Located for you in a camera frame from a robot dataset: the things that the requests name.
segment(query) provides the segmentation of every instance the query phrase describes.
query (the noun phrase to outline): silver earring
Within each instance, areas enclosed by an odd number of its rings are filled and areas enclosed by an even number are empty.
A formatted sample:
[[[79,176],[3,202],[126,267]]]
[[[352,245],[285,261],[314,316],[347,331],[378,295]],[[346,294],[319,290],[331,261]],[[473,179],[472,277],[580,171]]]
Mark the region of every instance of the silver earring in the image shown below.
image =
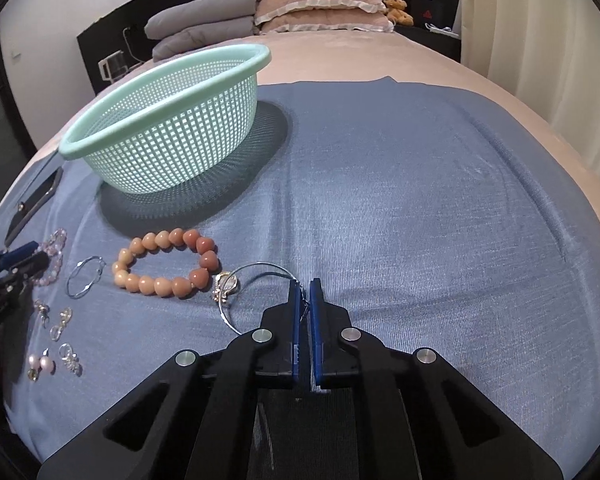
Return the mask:
[[[211,292],[211,298],[214,303],[221,301],[226,303],[227,296],[233,294],[238,288],[238,277],[224,270],[214,276],[214,290]]]
[[[71,321],[71,316],[74,312],[69,307],[65,307],[60,312],[60,324],[53,325],[51,330],[49,330],[49,335],[51,336],[51,341],[58,341],[60,336],[62,335],[62,331],[66,328],[68,323]]]
[[[42,328],[46,328],[46,322],[49,321],[49,306],[40,300],[36,300],[33,302],[33,308],[36,309],[38,316],[42,320]]]
[[[69,345],[69,343],[60,345],[58,353],[60,354],[64,366],[66,366],[71,373],[74,373],[79,377],[82,374],[82,365],[78,362],[80,359],[78,359],[78,356],[74,353],[74,349],[71,348],[71,345]]]
[[[69,292],[69,282],[78,275],[78,273],[82,269],[82,266],[84,264],[90,262],[91,260],[98,261],[98,268],[96,269],[95,276],[87,285],[85,285],[83,290],[81,290],[80,292],[76,292],[75,294],[72,294],[71,292]],[[83,297],[87,292],[90,291],[90,289],[93,285],[95,285],[96,283],[98,283],[100,281],[100,277],[102,276],[102,270],[104,269],[104,267],[106,265],[107,265],[106,262],[104,261],[104,259],[101,256],[89,256],[88,258],[78,262],[76,264],[76,266],[74,267],[74,270],[71,271],[71,274],[69,274],[69,277],[66,279],[66,286],[65,286],[64,290],[65,290],[67,296],[69,298],[73,298],[74,300],[78,300],[79,298]]]

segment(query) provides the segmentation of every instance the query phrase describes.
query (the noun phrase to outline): curtain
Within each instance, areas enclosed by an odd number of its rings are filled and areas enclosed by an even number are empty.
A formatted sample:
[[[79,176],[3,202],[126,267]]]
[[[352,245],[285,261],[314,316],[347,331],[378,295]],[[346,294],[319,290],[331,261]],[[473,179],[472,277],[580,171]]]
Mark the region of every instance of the curtain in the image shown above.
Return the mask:
[[[462,64],[544,118],[600,176],[600,12],[592,0],[461,0]]]

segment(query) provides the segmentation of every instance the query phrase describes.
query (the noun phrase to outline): wooden bead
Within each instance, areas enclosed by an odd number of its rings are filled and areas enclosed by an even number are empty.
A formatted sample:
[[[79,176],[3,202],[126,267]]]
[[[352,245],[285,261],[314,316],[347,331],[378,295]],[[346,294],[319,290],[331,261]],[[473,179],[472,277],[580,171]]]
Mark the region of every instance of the wooden bead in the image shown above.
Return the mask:
[[[161,249],[168,249],[171,247],[171,242],[169,240],[169,232],[168,231],[160,231],[157,235],[155,235],[155,243],[158,244],[158,247]]]
[[[155,243],[155,234],[154,233],[145,234],[144,238],[142,239],[142,245],[144,245],[144,248],[147,249],[148,251],[155,251],[158,248],[158,244]]]
[[[216,243],[213,238],[207,238],[206,236],[201,236],[196,240],[196,250],[199,254],[204,254],[207,251],[213,251],[216,248]]]
[[[145,296],[155,294],[154,279],[151,276],[140,276],[138,287]]]
[[[138,292],[140,290],[139,282],[140,276],[138,276],[137,274],[130,273],[126,277],[126,290],[128,290],[129,292]]]
[[[197,229],[189,229],[182,235],[182,238],[187,247],[194,251],[196,250],[196,242],[200,238],[200,233]]]
[[[154,281],[155,293],[161,298],[166,298],[171,294],[171,280],[166,278],[156,278]]]
[[[116,272],[116,275],[113,277],[113,282],[119,286],[120,288],[126,287],[126,277],[129,275],[126,270],[119,270]]]
[[[213,251],[207,251],[202,256],[200,256],[198,264],[200,265],[200,267],[208,270],[209,272],[214,272],[215,270],[218,270],[218,267],[220,266],[220,262],[218,262],[218,257]]]
[[[142,245],[142,238],[134,238],[131,240],[131,243],[129,244],[129,250],[136,256],[144,254],[146,247]]]
[[[184,298],[187,294],[190,294],[191,288],[191,282],[181,276],[174,278],[171,282],[171,290],[177,298]]]
[[[209,283],[209,271],[206,269],[193,269],[189,273],[189,281],[195,288],[205,288]]]
[[[127,270],[127,266],[122,262],[113,262],[113,264],[111,265],[111,270],[113,272],[113,275],[115,276],[116,272],[118,272],[119,270]]]
[[[179,227],[169,233],[169,241],[176,247],[180,247],[184,243],[184,230]]]
[[[127,249],[126,247],[123,249],[120,249],[120,252],[118,253],[118,261],[119,262],[122,262],[125,265],[130,265],[133,263],[133,260],[134,260],[134,256],[129,249]]]

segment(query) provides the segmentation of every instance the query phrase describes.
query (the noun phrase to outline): basket rim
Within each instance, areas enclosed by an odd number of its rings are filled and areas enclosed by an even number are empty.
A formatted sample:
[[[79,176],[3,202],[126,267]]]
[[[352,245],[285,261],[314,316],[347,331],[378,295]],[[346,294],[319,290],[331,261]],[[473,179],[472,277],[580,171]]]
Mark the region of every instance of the basket rim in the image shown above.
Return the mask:
[[[249,58],[229,70],[205,79],[190,88],[186,88],[158,101],[139,112],[135,112],[129,115],[129,117],[110,124],[89,137],[73,140],[79,132],[99,118],[105,110],[137,88],[156,81],[167,74],[189,67],[192,63],[197,64],[218,59],[229,59],[233,56],[249,56]],[[174,116],[182,111],[184,102],[187,103],[187,107],[193,107],[200,102],[206,101],[249,76],[254,75],[267,66],[270,61],[271,52],[269,48],[257,43],[219,46],[172,59],[127,81],[93,104],[65,132],[58,150],[66,160],[74,160],[91,155],[91,153],[99,152],[104,148],[108,148],[137,134],[138,130],[142,128],[142,126],[138,127],[139,123],[152,124],[166,116]]]

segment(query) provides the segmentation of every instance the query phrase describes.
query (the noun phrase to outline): gray folded blanket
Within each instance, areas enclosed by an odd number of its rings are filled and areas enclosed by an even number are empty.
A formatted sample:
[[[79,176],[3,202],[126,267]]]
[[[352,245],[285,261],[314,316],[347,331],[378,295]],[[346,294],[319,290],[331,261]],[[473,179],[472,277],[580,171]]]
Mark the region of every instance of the gray folded blanket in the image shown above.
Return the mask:
[[[253,25],[253,16],[245,16],[218,23],[204,23],[164,38],[154,47],[154,61],[182,54],[203,46],[221,43],[226,40],[254,36],[257,28]]]
[[[253,16],[256,13],[258,1],[195,0],[170,7],[152,16],[144,28],[144,33],[150,40],[162,40],[195,25]]]

